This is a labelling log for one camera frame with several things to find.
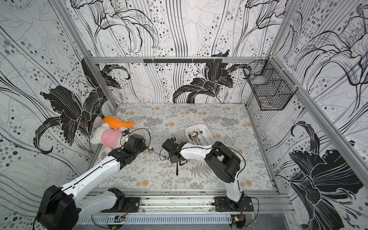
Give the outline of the gold spoon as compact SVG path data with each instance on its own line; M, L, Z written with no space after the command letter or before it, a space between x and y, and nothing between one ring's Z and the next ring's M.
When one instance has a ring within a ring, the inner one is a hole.
M197 144L196 145L198 145L199 144L199 142L198 142L198 135L197 135L197 133L194 131L194 132L192 132L194 135L195 135L195 137L196 137L196 142L197 142Z

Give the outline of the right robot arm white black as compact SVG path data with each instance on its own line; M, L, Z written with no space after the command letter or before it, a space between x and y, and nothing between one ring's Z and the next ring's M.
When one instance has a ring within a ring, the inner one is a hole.
M233 203L240 202L242 192L238 176L241 171L241 159L223 143L217 141L213 145L200 146L188 142L175 142L175 138L167 139L162 148L169 153L171 163L185 160L205 162L213 173L225 183L227 199Z

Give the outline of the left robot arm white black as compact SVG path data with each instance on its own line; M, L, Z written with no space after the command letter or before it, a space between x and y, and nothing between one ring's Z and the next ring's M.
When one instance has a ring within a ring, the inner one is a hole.
M79 220L101 211L129 212L138 206L139 199L129 201L117 188L109 188L90 198L86 198L86 195L107 177L132 163L146 149L143 136L129 135L123 146L109 152L92 169L60 187L49 187L43 194L34 222L48 230L71 230Z

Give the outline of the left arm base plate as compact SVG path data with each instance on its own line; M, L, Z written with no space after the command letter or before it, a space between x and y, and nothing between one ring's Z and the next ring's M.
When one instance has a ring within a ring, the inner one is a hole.
M140 197L119 198L110 209L101 211L102 213L138 213L140 207Z

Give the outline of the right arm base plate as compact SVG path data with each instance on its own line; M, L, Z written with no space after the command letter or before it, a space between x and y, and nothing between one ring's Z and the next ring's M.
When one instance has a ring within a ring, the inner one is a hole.
M232 201L226 196L214 197L214 203L217 212L253 212L254 206L250 197L242 196L238 202Z

